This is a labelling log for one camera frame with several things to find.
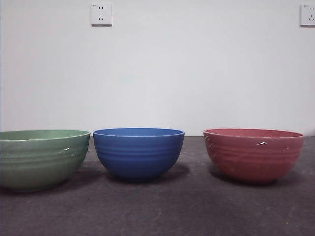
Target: bowl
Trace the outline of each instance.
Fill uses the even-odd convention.
[[[79,130],[1,132],[0,186],[33,192],[58,185],[83,162],[89,138]]]
[[[93,133],[97,155],[112,174],[146,182],[167,172],[177,161],[184,132],[160,128],[116,128]]]
[[[233,179],[266,184],[286,175],[298,160],[303,134],[264,129],[208,129],[213,164]]]

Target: outlet faceplate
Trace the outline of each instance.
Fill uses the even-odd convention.
[[[91,5],[91,25],[111,26],[112,25],[112,4],[92,4]]]
[[[301,5],[300,26],[315,26],[315,5]]]

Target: table surface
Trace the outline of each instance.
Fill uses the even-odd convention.
[[[72,178],[46,191],[0,189],[1,236],[313,236],[315,137],[294,169],[272,184],[229,180],[202,137],[185,137],[178,162],[142,184],[112,176],[91,140]]]

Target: pink bowl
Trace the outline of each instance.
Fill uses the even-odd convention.
[[[269,183],[286,175],[300,156],[303,134],[263,129],[203,132],[213,164],[233,179]]]

